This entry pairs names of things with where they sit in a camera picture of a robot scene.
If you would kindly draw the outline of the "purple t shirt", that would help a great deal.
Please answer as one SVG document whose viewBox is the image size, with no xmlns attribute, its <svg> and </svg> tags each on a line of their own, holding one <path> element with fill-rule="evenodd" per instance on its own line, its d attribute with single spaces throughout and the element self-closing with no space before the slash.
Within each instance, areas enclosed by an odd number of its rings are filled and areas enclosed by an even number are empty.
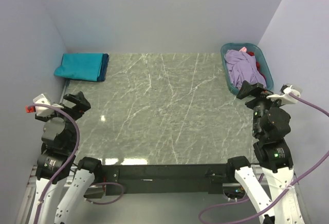
<svg viewBox="0 0 329 224">
<path fill-rule="evenodd" d="M 255 56 L 247 52 L 228 50 L 224 56 L 231 84 L 240 89 L 244 81 L 267 86 L 264 76 L 257 69 Z"/>
</svg>

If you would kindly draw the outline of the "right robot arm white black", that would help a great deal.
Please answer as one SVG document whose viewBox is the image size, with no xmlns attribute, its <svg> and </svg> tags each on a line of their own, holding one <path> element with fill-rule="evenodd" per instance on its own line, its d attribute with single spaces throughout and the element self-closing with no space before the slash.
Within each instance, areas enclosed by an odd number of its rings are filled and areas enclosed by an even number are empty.
<svg viewBox="0 0 329 224">
<path fill-rule="evenodd" d="M 291 84 L 283 85 L 279 95 L 267 90 L 263 84 L 242 83 L 238 99 L 252 96 L 246 107 L 253 111 L 252 135 L 254 153 L 267 180 L 267 194 L 257 179 L 251 164 L 243 157 L 227 161 L 226 178 L 243 187 L 260 223 L 304 223 L 297 192 L 292 185 L 295 172 L 285 136 L 290 133 L 290 115 L 281 107 L 296 104 L 290 95 L 301 96 L 301 90 Z"/>
</svg>

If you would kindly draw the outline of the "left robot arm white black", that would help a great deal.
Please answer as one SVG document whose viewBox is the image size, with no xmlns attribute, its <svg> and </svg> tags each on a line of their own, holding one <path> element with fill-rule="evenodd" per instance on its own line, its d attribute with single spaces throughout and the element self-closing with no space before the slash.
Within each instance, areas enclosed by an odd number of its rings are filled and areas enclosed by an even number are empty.
<svg viewBox="0 0 329 224">
<path fill-rule="evenodd" d="M 26 106 L 27 113 L 34 113 L 35 119 L 44 122 L 29 223 L 69 223 L 87 189 L 103 180 L 101 161 L 84 157 L 78 162 L 71 186 L 62 194 L 80 142 L 76 121 L 91 108 L 81 91 L 65 94 L 63 99 L 73 106 L 52 103 L 44 94 Z"/>
</svg>

